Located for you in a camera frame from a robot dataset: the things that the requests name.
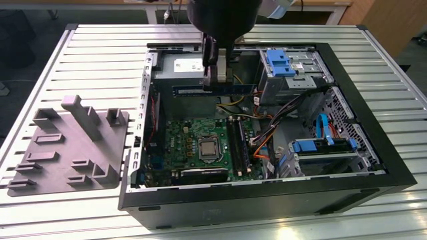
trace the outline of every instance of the ram slot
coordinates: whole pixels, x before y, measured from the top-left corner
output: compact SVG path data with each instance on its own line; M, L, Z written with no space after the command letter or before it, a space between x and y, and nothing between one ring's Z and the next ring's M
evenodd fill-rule
M240 150L240 159L244 166L244 171L247 173L251 172L251 162L249 162L249 154L248 154L248 146L247 146L247 140L245 140L245 132L243 129L243 123L240 120L236 121L237 129L239 129L239 135L240 135L240 141L239 141L239 150Z
M236 176L241 176L243 175L243 161L241 161L241 157L240 157L240 152L239 152L239 132L237 129L235 127L235 119L233 118L228 118L227 119L227 135L228 135L228 150L229 150L229 154L231 154L231 159L232 159L232 170L233 170L233 174Z
M241 176L251 171L251 163L240 119L232 117L227 119L227 134L233 174Z

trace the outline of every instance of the green circuit board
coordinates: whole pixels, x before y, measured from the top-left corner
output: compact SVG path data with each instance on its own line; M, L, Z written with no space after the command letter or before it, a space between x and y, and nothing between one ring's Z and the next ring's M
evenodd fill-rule
M247 139L253 136L251 120L243 121ZM200 139L212 138L217 141L219 158L207 163L200 159ZM165 124L165 155L164 169L225 168L229 182L259 179L260 164L252 164L251 173L236 176L229 153L225 119L172 120Z

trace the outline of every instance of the cable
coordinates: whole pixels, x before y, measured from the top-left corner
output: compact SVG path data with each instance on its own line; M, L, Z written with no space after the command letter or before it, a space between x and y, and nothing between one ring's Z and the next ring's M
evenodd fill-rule
M259 159L269 159L269 157L265 155L255 155L253 157Z
M260 152L263 146L265 145L268 139L273 136L273 133L275 133L275 131L272 131L272 133L268 135L268 137L265 137L264 141L261 142L261 144L259 145L259 147L253 153L253 157L256 157L259 155L259 152Z
M267 149L268 149L268 157L269 157L269 163L273 166L272 176L277 175L279 170L279 162L276 159L276 153L275 153L275 138L271 137L269 140L265 143Z
M171 7L171 16L172 16L173 24L176 25L175 16L173 16L173 5L171 2L168 3L168 5Z
M232 76L235 77L235 79L237 79L237 81L239 81L240 84L244 84L243 81L241 81L241 79L237 77L236 74L233 74Z
M232 96L229 96L229 100L231 100L232 102L236 102ZM240 107L239 104L233 105L233 107L239 109L239 111L240 111L241 114L245 113L245 111L243 110L243 108Z
M308 97L311 94L324 92L329 89L329 87L336 86L335 83L327 83L324 86L316 88L316 89L309 89L304 91L297 97L295 97L287 104L283 105L275 116L272 117L269 121L269 126L275 125L276 122L280 122L281 118L285 117L291 112L293 112L300 104L303 103L305 97Z
M177 24L180 24L181 6L183 6L183 0L179 0L177 17L176 17Z
M255 107L253 107L253 116L255 116L255 117L264 117L264 115L257 114L257 111L256 111L257 108L259 108L259 106L255 105ZM267 114L265 117L267 117L268 119L272 119L272 118L273 118L273 116L271 116L269 114Z
M241 81L241 79L237 77L236 74L233 74L232 76L233 76L233 78L239 81L240 84L244 84L243 81ZM216 106L224 106L224 107L227 107L227 106L236 105L237 103L240 103L240 102L243 101L244 98L245 98L245 97L241 96L241 98L240 98L237 101L229 102L229 103L216 104Z
M332 125L332 123L328 123L328 127L331 128L333 138L340 138L341 136L340 136L339 132L336 131L335 126Z
M263 119L263 117L257 117L257 116L251 116L248 114L244 114L244 113L236 113L236 112L232 112L229 111L225 107L223 106L216 106L217 108L220 108L221 110L224 110L225 113L228 113L229 115L235 115L235 116L240 116L240 117L247 117L247 118L251 118L251 119Z
M216 104L216 106L228 107L228 106L236 105L237 103L240 103L243 101L244 98L245 97L243 96L237 101L231 102L231 103Z
M167 5L167 10L163 14L163 24L165 25L167 24L167 19L169 18L171 16L171 4Z
M253 142L257 142L264 136L267 136L268 134L269 134L269 132L271 131L273 131L275 129L276 129L276 126L279 125L279 123L280 123L280 121L281 121L281 118L287 115L287 114L289 114L291 112L293 112L293 110L297 108L297 104L295 104L295 105L291 105L288 108L285 108L285 110L283 110L281 111L281 115L283 116L280 116L279 118L276 118L277 117L277 113L276 113L276 115L272 117L272 119L271 119L271 121L269 121L269 124L268 124L268 128L267 128L267 130L265 130L265 132L263 133L263 134L260 134L259 136L256 136L255 138L253 138Z

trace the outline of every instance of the white label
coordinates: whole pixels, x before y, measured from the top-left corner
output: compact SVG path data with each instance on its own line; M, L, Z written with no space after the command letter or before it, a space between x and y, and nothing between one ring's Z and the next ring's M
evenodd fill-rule
M267 163L267 168L269 172L275 173L275 166L271 164L271 162Z
M211 94L212 91L204 91L203 89L179 89L179 94Z
M203 72L201 58L180 58L173 62L173 72Z
M303 64L296 63L291 65L293 69L303 69Z
M253 97L253 104L255 104L256 106L260 105L260 98L259 98L257 96Z

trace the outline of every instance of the metal extrusion platform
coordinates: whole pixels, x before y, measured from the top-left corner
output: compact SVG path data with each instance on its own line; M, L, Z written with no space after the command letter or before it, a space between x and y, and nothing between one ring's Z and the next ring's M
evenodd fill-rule
M371 33L355 26L257 25L244 41L329 43L417 185L341 214L153 232L117 210L118 188L6 195L13 168L36 130L30 123L37 109L64 111L62 97L78 94L81 104L97 113L120 108L134 120L146 43L199 41L200 33L189 25L78 25L65 30L0 149L0 238L425 239L427 100ZM125 146L133 143L133 123Z

